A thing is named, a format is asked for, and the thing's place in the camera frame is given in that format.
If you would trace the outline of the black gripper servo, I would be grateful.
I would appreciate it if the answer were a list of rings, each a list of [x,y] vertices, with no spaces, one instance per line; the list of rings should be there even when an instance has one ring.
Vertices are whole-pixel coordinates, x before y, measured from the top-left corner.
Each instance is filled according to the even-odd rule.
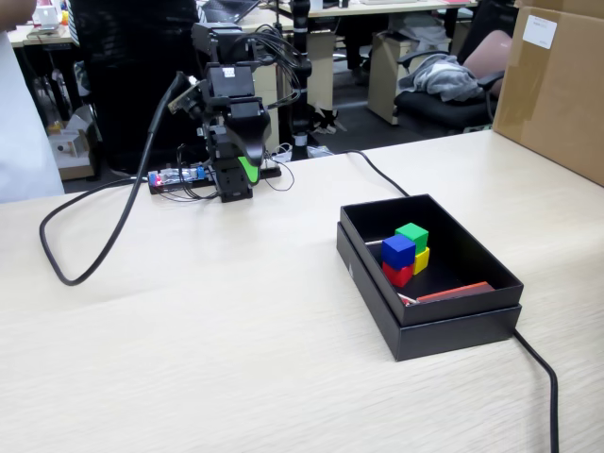
[[[243,153],[237,160],[249,184],[257,185],[271,128],[270,116],[255,95],[252,68],[212,63],[207,68],[206,80],[205,113],[209,118],[226,117],[226,134]]]

